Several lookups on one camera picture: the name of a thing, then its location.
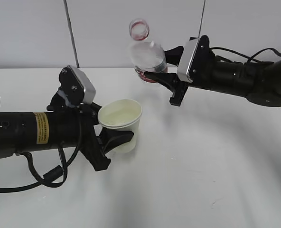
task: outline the bottle neck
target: bottle neck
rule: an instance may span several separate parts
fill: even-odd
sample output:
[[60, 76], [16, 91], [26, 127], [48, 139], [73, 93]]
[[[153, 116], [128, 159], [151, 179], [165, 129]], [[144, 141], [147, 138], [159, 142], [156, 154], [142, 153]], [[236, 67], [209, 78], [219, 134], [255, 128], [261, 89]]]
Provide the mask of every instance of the bottle neck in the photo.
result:
[[129, 31], [132, 39], [142, 41], [149, 35], [149, 26], [144, 19], [135, 19], [131, 21]]

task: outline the black robotic arm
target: black robotic arm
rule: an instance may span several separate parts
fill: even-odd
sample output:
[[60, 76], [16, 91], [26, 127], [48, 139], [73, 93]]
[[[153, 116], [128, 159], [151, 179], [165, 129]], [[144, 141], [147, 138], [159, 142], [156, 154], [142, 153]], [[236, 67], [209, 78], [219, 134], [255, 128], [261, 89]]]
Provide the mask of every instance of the black robotic arm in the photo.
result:
[[178, 66], [177, 73], [145, 72], [145, 76], [173, 93], [172, 105], [180, 106], [187, 89], [195, 87], [245, 97], [257, 105], [281, 107], [281, 61], [261, 62], [254, 55], [245, 64], [231, 62], [215, 56], [208, 36], [191, 38], [185, 48], [177, 47], [165, 55], [167, 63]]
[[[113, 148], [129, 142], [131, 131], [115, 131], [102, 128], [95, 134], [100, 106], [93, 102], [96, 90], [87, 76], [73, 66], [67, 66], [59, 74], [61, 86], [53, 96], [48, 112], [0, 112], [0, 159], [13, 154], [23, 155], [36, 183], [17, 188], [0, 188], [0, 193], [19, 192], [39, 185], [57, 188], [66, 180], [67, 167], [80, 151], [95, 171], [106, 170], [111, 162], [105, 155]], [[64, 147], [74, 147], [66, 160]], [[41, 177], [35, 170], [30, 152], [58, 149], [61, 166]], [[63, 176], [61, 182], [54, 182]]]

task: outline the table surface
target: table surface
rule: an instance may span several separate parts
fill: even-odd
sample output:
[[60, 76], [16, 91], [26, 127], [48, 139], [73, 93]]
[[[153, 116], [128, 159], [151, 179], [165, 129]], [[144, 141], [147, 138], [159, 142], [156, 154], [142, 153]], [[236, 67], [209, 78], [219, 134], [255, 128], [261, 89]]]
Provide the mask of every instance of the table surface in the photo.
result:
[[[45, 111], [60, 70], [0, 69], [0, 111]], [[61, 188], [0, 194], [0, 227], [281, 227], [281, 108], [195, 88], [174, 107], [133, 69], [82, 70], [96, 103], [142, 105], [136, 150], [101, 172], [79, 153]], [[41, 174], [59, 164], [55, 150], [33, 155]], [[33, 182], [24, 157], [0, 160], [0, 187]]]

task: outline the paper cup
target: paper cup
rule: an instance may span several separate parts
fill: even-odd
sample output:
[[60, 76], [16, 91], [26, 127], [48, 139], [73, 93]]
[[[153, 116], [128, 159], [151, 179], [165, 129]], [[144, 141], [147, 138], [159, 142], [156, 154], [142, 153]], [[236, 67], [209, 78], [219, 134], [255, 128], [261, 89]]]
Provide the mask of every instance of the paper cup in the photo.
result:
[[97, 117], [101, 126], [134, 133], [131, 141], [114, 148], [115, 152], [128, 153], [135, 148], [141, 113], [141, 105], [129, 99], [114, 101], [99, 110]]

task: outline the clear plastic bottle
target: clear plastic bottle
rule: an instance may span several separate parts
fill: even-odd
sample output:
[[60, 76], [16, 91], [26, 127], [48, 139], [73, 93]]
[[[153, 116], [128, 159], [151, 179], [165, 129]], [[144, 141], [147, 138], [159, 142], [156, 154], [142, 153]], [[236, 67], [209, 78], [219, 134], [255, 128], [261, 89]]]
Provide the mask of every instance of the clear plastic bottle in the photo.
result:
[[131, 21], [129, 55], [139, 77], [146, 82], [155, 82], [144, 75], [144, 71], [167, 72], [165, 52], [160, 44], [149, 36], [149, 26], [144, 19]]

